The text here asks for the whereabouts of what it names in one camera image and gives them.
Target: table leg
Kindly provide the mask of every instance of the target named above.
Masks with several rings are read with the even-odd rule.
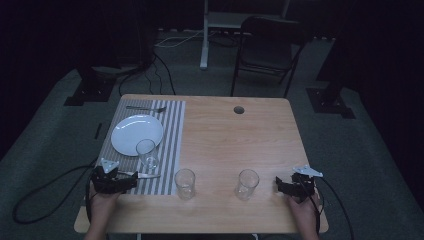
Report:
[[[285,19],[287,15],[287,10],[289,9],[290,0],[284,0],[283,11],[281,12],[281,18]]]
[[[208,10],[208,0],[205,0],[205,10],[203,14],[203,44],[202,44],[202,56],[200,58],[200,69],[206,70],[208,68],[208,54],[209,54],[209,10]]]

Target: white plate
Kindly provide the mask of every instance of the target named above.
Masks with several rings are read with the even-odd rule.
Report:
[[[116,151],[128,156],[137,156],[135,147],[143,139],[151,139],[156,146],[162,141],[163,126],[149,115],[134,115],[125,118],[113,129],[111,141]]]

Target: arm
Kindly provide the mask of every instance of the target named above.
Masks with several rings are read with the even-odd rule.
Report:
[[[94,187],[90,188],[91,196],[91,223],[84,240],[106,239],[106,227],[109,218],[115,210],[116,200],[121,193],[102,194],[96,193]]]
[[[318,206],[317,194],[312,196],[312,200],[314,200]],[[315,230],[316,213],[311,200],[306,198],[305,201],[297,203],[293,197],[287,196],[286,202],[293,214],[293,217],[296,221],[296,226],[299,229],[303,240],[319,240],[318,234]]]

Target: equipment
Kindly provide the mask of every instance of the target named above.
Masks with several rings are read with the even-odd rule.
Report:
[[[91,196],[90,197],[90,181],[94,185],[94,189],[97,193],[103,194],[114,194],[118,192],[125,193],[131,188],[137,187],[138,172],[135,172],[131,177],[118,179],[119,162],[109,161],[104,158],[100,160],[101,166],[97,166],[93,169],[85,191],[85,205],[87,211],[88,220],[91,221]]]
[[[309,166],[294,167],[295,173],[292,175],[292,184],[283,182],[280,178],[275,177],[278,185],[278,191],[284,194],[298,197],[303,202],[307,197],[315,193],[314,176],[323,177],[323,174],[315,171]]]

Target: fork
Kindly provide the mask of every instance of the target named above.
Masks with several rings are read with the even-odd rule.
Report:
[[[161,113],[166,110],[166,107],[161,108],[146,108],[146,107],[136,107],[136,106],[126,106],[126,109],[134,109],[134,110],[146,110],[146,111],[153,111],[157,113]]]

